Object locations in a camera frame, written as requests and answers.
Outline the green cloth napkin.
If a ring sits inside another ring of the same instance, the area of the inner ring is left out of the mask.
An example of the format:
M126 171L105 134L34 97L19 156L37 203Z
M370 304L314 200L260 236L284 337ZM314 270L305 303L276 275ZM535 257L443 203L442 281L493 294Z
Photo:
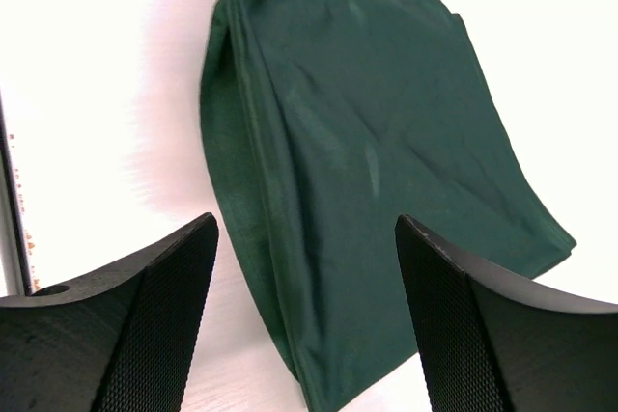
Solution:
M200 106L236 257L312 411L416 352L399 216L528 278L575 247L440 0L218 0Z

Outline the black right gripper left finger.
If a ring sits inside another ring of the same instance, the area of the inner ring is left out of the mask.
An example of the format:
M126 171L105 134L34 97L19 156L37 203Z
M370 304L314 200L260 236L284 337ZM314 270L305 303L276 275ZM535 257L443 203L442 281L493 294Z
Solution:
M205 213L97 270L1 301L1 407L177 411L218 242Z

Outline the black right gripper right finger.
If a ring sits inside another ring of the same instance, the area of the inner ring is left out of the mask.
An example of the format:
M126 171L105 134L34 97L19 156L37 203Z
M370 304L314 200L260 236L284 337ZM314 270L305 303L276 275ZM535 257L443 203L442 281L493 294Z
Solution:
M435 411L613 411L617 308L536 283L403 215L398 260Z

